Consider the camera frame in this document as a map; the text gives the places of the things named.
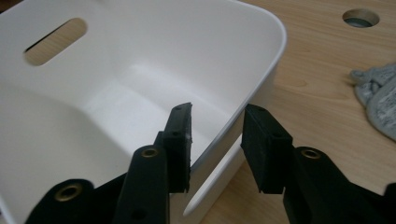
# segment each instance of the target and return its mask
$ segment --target wooden table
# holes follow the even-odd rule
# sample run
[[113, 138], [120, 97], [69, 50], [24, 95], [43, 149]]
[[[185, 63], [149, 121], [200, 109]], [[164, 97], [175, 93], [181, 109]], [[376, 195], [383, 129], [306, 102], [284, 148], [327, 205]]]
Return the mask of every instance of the wooden table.
[[[288, 30], [268, 109], [296, 147], [328, 154], [353, 183], [383, 193], [396, 182], [396, 142], [366, 118], [349, 78], [396, 62], [396, 2], [393, 0], [246, 0], [276, 14]], [[347, 25], [343, 14], [367, 8], [380, 17], [370, 28]], [[259, 194], [246, 163], [202, 223], [288, 223], [282, 196]]]

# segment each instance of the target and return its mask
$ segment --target round hole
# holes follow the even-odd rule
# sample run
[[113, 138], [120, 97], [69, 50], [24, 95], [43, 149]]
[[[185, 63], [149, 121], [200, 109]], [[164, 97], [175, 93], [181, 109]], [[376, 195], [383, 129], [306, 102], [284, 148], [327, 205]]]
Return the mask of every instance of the round hole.
[[58, 202], [67, 202], [76, 198], [82, 192], [82, 186], [79, 183], [70, 184], [58, 190], [55, 194], [55, 200]]
[[313, 149], [303, 149], [301, 151], [301, 154], [303, 154], [303, 156], [305, 156], [309, 159], [313, 159], [313, 160], [317, 160], [320, 158], [320, 154]]
[[147, 212], [144, 209], [135, 209], [132, 212], [133, 220], [142, 220], [147, 216]]
[[157, 156], [159, 151], [155, 148], [148, 148], [142, 152], [142, 157], [151, 158]]
[[369, 9], [355, 8], [344, 13], [343, 20], [350, 26], [366, 28], [377, 25], [379, 16]]

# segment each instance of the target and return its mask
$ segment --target white plastic bin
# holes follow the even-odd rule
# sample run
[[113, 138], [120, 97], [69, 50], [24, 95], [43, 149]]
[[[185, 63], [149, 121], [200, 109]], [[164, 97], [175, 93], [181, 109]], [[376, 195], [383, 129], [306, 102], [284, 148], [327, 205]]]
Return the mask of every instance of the white plastic bin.
[[[26, 61], [27, 49], [74, 18], [85, 35], [42, 65]], [[171, 222], [199, 222], [243, 161], [243, 109], [265, 104], [286, 44], [277, 17], [229, 0], [28, 0], [0, 15], [0, 31], [8, 223], [24, 222], [66, 179], [98, 187], [125, 173], [134, 150], [152, 144], [171, 108], [186, 102], [191, 190], [172, 196]]]

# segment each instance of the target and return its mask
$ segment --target metal insert hole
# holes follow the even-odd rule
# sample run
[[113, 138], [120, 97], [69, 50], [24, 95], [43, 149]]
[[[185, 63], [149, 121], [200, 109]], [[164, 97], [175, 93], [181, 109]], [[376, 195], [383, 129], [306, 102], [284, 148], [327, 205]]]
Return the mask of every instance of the metal insert hole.
[[142, 152], [142, 157], [145, 157], [145, 158], [152, 158], [152, 157], [157, 156], [158, 153], [159, 153], [159, 151], [158, 151], [156, 148], [148, 148], [148, 149], [145, 149], [145, 150]]
[[305, 156], [309, 159], [313, 159], [313, 160], [320, 159], [320, 154], [312, 149], [303, 149], [301, 151], [301, 154], [303, 154], [303, 156]]
[[377, 25], [379, 16], [369, 9], [355, 8], [344, 13], [343, 20], [350, 26], [366, 28]]
[[82, 186], [79, 183], [70, 184], [58, 190], [55, 194], [55, 200], [58, 202], [67, 202], [76, 198], [82, 192]]

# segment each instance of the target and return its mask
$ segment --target gray cloth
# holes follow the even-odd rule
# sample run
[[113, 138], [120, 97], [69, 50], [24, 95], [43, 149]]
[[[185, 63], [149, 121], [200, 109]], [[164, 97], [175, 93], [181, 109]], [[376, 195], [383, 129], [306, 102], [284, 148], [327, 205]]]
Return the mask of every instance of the gray cloth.
[[368, 119], [382, 133], [396, 141], [396, 63], [367, 71], [352, 70], [355, 93], [366, 106]]

